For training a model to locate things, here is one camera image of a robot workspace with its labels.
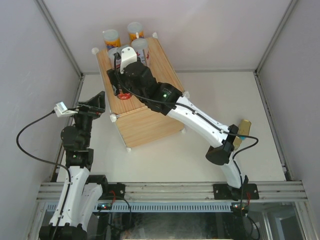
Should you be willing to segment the dark tomato tin can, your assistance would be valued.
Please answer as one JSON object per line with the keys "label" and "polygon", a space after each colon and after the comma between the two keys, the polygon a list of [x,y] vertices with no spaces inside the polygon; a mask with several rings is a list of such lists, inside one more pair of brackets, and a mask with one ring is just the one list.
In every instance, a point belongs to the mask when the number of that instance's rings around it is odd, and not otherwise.
{"label": "dark tomato tin can", "polygon": [[120,99],[120,100],[128,100],[132,97],[132,94],[131,93],[119,93],[117,95],[117,98]]}

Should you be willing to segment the pink porridge can clear lid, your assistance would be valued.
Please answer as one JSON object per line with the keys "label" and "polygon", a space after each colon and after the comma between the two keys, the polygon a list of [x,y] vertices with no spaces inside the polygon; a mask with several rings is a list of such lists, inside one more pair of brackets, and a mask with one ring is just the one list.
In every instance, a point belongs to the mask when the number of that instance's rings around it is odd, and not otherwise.
{"label": "pink porridge can clear lid", "polygon": [[131,42],[131,47],[136,52],[137,57],[140,59],[140,61],[146,67],[150,67],[150,53],[147,40],[144,38],[136,38]]}

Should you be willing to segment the pink red porridge can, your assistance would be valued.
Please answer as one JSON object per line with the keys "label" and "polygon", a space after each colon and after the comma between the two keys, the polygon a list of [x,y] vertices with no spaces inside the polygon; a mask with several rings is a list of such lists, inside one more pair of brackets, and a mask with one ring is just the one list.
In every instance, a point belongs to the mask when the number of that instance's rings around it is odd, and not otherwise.
{"label": "pink red porridge can", "polygon": [[114,48],[111,48],[107,53],[111,63],[111,67],[113,69],[114,68],[118,69],[121,65],[121,51],[122,51],[121,47],[114,47]]}

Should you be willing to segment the yellow porridge can with spoon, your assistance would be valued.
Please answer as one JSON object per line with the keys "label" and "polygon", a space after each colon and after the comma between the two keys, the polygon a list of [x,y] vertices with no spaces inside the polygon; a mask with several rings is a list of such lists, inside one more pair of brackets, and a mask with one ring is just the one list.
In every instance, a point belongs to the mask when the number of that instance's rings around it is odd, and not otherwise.
{"label": "yellow porridge can with spoon", "polygon": [[127,25],[127,32],[129,34],[130,42],[133,42],[137,38],[144,38],[143,25],[140,22],[131,22]]}

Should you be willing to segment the rectangular fish tin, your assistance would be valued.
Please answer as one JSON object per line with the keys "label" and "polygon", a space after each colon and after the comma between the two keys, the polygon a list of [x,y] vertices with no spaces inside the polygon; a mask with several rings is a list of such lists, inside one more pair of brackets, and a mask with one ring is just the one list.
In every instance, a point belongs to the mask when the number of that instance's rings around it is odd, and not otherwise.
{"label": "rectangular fish tin", "polygon": [[236,136],[233,141],[234,151],[238,150],[242,144],[242,139],[239,136]]}

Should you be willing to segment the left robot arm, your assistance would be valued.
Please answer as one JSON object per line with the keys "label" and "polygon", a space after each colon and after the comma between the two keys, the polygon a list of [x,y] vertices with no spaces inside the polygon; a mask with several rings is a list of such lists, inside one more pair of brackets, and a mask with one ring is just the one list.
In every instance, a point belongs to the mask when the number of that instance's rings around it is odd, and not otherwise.
{"label": "left robot arm", "polygon": [[93,120],[106,110],[105,94],[101,91],[68,111],[74,123],[60,134],[67,176],[49,224],[39,230],[41,240],[86,240],[97,201],[109,196],[107,177],[91,174],[94,160],[94,150],[90,148],[92,125]]}

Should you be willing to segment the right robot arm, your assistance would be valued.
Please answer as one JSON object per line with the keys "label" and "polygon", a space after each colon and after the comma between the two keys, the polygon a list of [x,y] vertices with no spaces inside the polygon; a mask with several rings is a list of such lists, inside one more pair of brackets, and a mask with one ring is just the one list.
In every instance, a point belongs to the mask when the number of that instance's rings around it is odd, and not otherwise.
{"label": "right robot arm", "polygon": [[153,112],[161,113],[188,126],[209,143],[205,158],[221,168],[226,177],[227,199],[238,201],[248,193],[248,177],[235,160],[234,140],[239,128],[224,125],[201,111],[172,84],[158,82],[149,67],[136,61],[124,68],[109,69],[112,84],[119,85]]}

